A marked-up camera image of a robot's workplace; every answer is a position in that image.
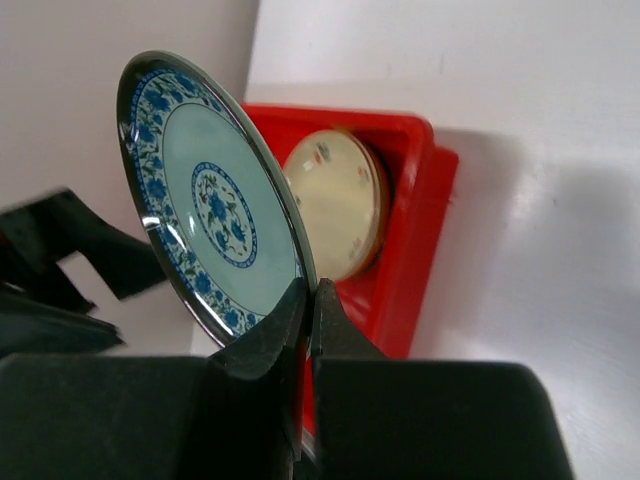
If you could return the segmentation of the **cream plate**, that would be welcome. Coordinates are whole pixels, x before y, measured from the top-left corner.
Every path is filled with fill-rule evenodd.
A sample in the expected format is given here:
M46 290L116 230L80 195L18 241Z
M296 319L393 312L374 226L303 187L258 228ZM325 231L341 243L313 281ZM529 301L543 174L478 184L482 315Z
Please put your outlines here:
M284 175L317 275L342 281L366 269L384 242L392 199L377 152L350 132L319 130L294 147Z

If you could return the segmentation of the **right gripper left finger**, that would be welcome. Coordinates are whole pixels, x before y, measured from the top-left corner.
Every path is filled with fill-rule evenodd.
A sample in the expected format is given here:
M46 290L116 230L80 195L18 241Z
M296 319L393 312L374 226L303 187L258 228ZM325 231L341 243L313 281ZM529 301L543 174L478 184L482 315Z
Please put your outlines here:
M18 354L1 363L5 479L290 479L306 284L209 357Z

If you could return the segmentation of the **blue floral plate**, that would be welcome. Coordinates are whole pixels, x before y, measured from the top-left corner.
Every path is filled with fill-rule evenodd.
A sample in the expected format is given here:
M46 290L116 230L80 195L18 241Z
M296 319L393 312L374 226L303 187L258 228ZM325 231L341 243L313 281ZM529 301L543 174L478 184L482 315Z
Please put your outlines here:
M317 276L278 161L237 101L170 52L128 62L116 119L131 196L162 270L242 377L280 368L284 435L299 458Z

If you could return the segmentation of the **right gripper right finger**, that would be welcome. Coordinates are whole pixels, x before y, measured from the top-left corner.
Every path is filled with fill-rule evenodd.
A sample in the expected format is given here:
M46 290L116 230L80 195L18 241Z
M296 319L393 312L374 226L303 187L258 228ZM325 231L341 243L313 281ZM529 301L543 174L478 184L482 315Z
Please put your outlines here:
M393 360L322 280L313 313L323 479L569 479L546 389L517 363Z

